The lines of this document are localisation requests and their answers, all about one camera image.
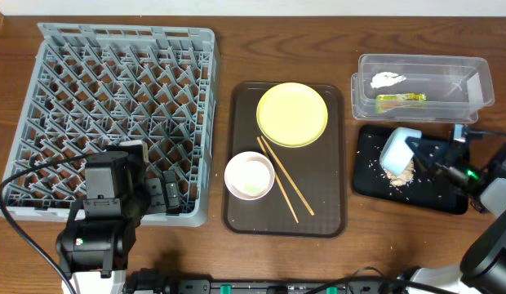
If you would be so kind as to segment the green snack wrapper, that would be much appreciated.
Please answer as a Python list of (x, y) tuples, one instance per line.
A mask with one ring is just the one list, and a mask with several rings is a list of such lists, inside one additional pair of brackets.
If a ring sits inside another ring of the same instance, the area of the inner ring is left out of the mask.
[(382, 114), (393, 109), (410, 106), (409, 101), (424, 102), (426, 100), (427, 96), (425, 93), (378, 95), (376, 97), (375, 109), (378, 114)]

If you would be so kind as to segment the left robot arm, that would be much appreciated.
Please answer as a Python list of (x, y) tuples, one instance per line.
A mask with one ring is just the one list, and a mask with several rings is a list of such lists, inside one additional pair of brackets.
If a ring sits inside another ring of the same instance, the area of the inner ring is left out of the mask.
[(87, 157), (87, 195), (75, 201), (56, 240), (65, 293), (177, 293), (177, 282), (157, 269), (127, 273), (136, 228), (149, 212), (180, 208), (175, 175), (146, 177), (148, 146), (131, 140)]

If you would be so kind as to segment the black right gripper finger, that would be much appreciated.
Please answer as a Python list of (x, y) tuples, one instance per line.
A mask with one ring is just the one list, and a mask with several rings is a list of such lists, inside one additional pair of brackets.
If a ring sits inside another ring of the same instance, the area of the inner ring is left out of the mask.
[(406, 145), (418, 159), (436, 159), (442, 157), (449, 149), (449, 144), (439, 140), (427, 140), (408, 136), (405, 140)]
[(415, 160), (415, 164), (419, 166), (419, 169), (426, 176), (435, 176), (436, 175), (437, 165), (433, 159), (426, 158), (424, 156), (415, 155), (414, 160)]

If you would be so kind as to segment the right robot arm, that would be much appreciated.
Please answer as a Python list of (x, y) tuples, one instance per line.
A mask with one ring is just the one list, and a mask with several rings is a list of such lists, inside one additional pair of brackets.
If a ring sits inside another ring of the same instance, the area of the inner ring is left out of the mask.
[(448, 180), (479, 212), (495, 221), (465, 252), (458, 265), (416, 267), (399, 275), (410, 283), (452, 293), (506, 293), (506, 143), (482, 168), (468, 161), (471, 140), (504, 136), (456, 124), (450, 143), (407, 137), (405, 143), (432, 180)]

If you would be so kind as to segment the light blue bowl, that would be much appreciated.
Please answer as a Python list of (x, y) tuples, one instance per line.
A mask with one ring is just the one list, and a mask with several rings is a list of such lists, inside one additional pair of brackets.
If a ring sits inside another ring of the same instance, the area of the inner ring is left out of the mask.
[(379, 157), (380, 166), (394, 176), (400, 176), (413, 158), (413, 151), (406, 144), (408, 137), (420, 138), (422, 131), (406, 127), (396, 128), (387, 139)]

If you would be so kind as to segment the rice and nut scraps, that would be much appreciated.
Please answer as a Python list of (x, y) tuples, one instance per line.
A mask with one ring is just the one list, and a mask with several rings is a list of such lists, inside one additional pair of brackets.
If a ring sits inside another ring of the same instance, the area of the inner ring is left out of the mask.
[(389, 179), (389, 184), (392, 187), (401, 187), (403, 185), (408, 185), (414, 179), (415, 175), (414, 161), (410, 160), (404, 171), (399, 176), (395, 176), (392, 172), (387, 170), (385, 170), (385, 175)]

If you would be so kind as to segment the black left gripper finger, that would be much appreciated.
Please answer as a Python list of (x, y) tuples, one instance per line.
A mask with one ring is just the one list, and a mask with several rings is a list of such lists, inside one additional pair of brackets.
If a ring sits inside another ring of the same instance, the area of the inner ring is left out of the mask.
[(162, 182), (159, 178), (146, 180), (146, 187), (151, 195), (148, 213), (165, 213), (166, 201), (162, 192)]
[(180, 191), (176, 182), (174, 171), (164, 171), (162, 173), (162, 191), (164, 195), (166, 212), (174, 213), (180, 208)]

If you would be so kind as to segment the white tissue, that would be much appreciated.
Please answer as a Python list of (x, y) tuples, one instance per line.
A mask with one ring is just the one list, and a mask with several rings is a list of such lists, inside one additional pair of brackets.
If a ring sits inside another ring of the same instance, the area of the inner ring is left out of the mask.
[(405, 80), (406, 77), (398, 73), (380, 72), (372, 77), (370, 85), (374, 89), (379, 89), (381, 87), (391, 87)]

